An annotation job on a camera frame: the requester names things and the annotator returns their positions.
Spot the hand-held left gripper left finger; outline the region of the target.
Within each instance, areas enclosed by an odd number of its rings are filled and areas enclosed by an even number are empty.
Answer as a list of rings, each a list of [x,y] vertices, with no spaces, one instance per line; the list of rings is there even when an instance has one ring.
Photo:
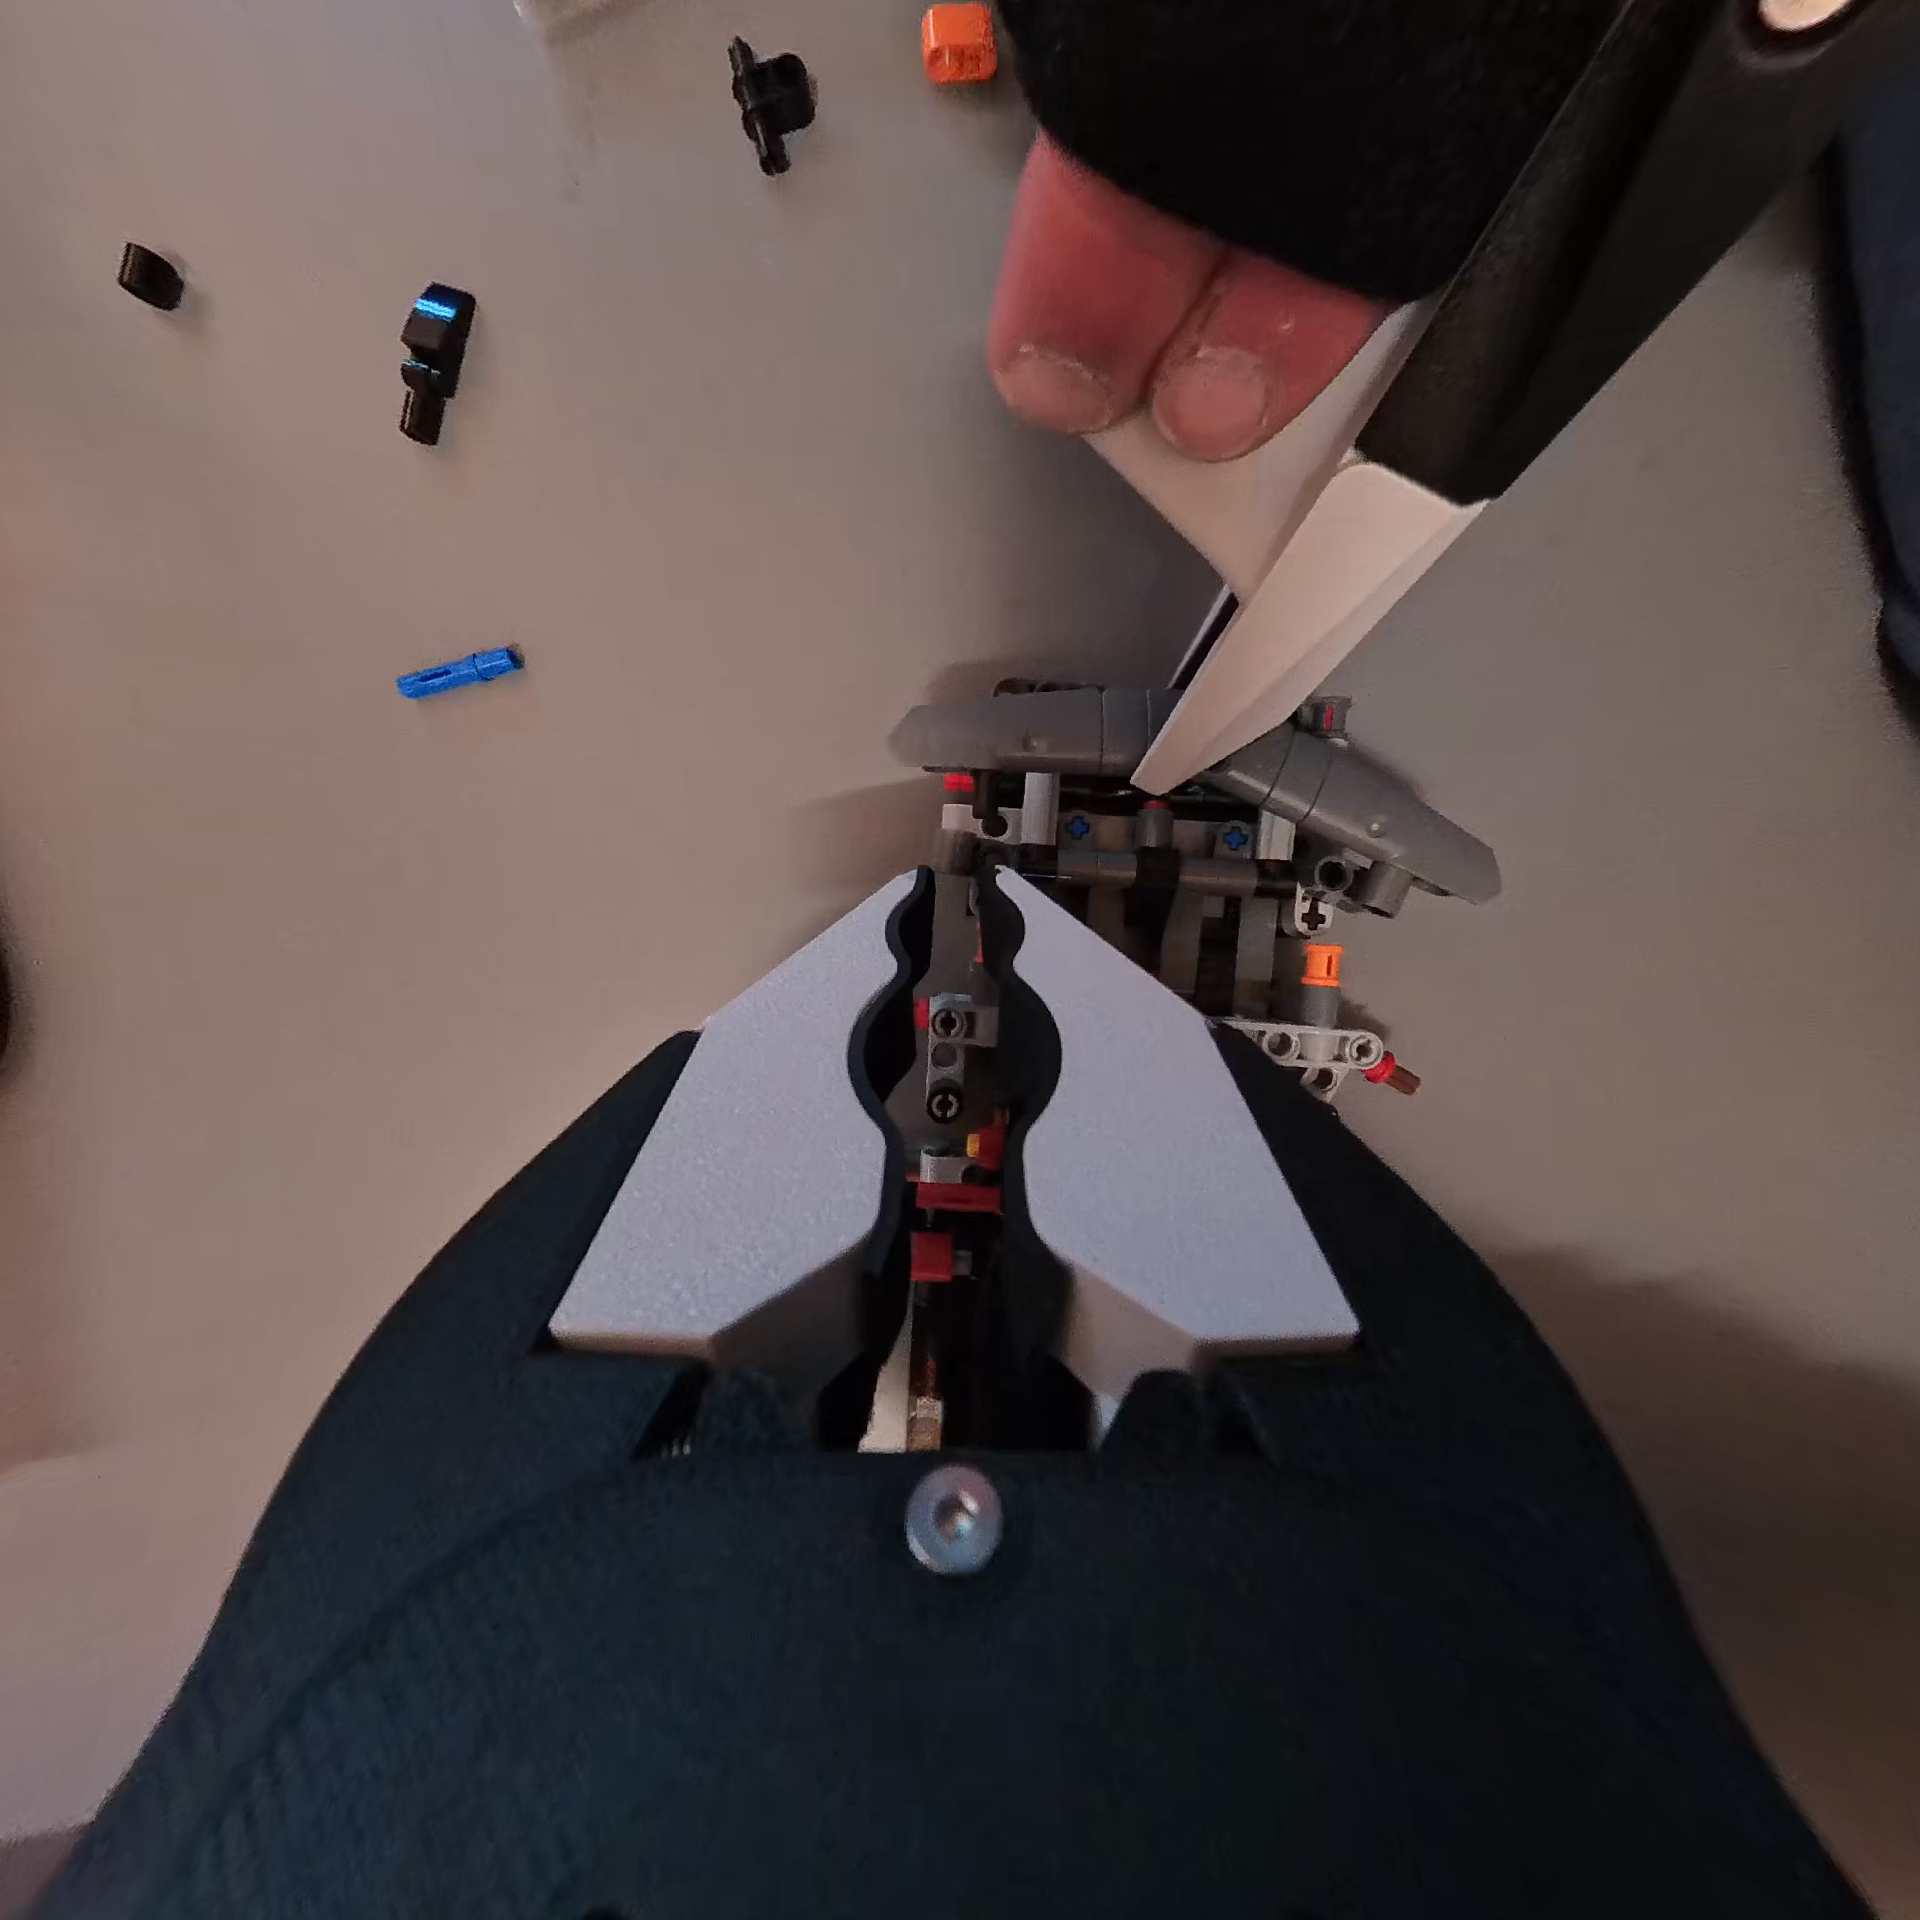
[[[905,1319],[889,1101],[936,885],[887,880],[705,1023],[548,1319],[561,1352],[757,1375],[859,1448]]]

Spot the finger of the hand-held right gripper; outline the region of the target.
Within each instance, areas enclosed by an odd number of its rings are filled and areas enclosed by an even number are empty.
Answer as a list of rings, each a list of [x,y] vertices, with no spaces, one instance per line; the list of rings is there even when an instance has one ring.
[[[1453,503],[1357,450],[1437,307],[1391,314],[1275,439],[1236,463],[1187,460],[1147,413],[1089,437],[1236,601],[1138,762],[1143,792],[1165,793],[1290,721],[1481,515],[1479,500]]]
[[[1234,592],[1220,592],[1212,609],[1208,611],[1203,627],[1188,641],[1180,663],[1175,666],[1168,695],[1180,692],[1184,695],[1193,680],[1199,676],[1201,667],[1212,659],[1216,644],[1226,636],[1226,632],[1234,624],[1234,618],[1241,611],[1241,601]]]

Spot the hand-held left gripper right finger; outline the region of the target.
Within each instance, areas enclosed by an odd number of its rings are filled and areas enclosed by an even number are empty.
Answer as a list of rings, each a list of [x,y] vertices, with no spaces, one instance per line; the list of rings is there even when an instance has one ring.
[[[1013,869],[977,915],[1015,1344],[1107,1413],[1145,1377],[1347,1353],[1357,1314],[1209,1023]]]

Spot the grey toy brick vehicle model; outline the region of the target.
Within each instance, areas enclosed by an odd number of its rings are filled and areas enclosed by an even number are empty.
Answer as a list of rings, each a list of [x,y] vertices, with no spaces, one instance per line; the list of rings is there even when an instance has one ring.
[[[1133,772],[1175,706],[1165,688],[1003,680],[915,708],[901,762],[945,784],[936,921],[917,988],[921,1115],[905,1124],[899,1431],[873,1448],[1076,1448],[1100,1410],[1057,1360],[1020,1348],[1007,1303],[999,994],[977,888],[1013,869],[1261,1065],[1321,1106],[1344,1089],[1416,1096],[1343,983],[1344,921],[1407,900],[1488,906],[1496,853],[1407,780],[1356,755],[1349,705],[1319,697],[1170,792]]]

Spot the person's right hand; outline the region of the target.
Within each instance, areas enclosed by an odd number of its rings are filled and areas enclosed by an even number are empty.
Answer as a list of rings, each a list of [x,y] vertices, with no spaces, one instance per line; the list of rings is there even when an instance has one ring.
[[[1035,135],[987,359],[1028,426],[1085,439],[1145,416],[1178,456],[1231,464],[1273,442],[1392,309],[1180,225]]]

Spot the person's blue jeans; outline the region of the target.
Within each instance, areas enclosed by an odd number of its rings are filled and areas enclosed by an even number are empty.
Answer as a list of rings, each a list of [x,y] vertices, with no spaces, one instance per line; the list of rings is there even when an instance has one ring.
[[[1917,74],[1818,167],[1820,335],[1841,464],[1880,594],[1881,683],[1917,731]]]

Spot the black cross-shaped connector piece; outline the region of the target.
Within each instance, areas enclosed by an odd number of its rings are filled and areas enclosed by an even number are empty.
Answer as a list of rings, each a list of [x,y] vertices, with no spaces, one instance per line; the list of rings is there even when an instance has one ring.
[[[809,66],[794,52],[760,57],[741,37],[729,42],[728,60],[731,99],[760,172],[768,178],[785,176],[791,167],[788,139],[809,130],[818,112]]]

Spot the glossy black connector piece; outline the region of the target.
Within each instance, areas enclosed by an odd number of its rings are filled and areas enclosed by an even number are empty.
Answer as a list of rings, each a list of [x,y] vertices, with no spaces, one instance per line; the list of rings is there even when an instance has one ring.
[[[447,409],[464,377],[476,297],[431,284],[415,303],[400,331],[400,432],[418,445],[440,445]]]

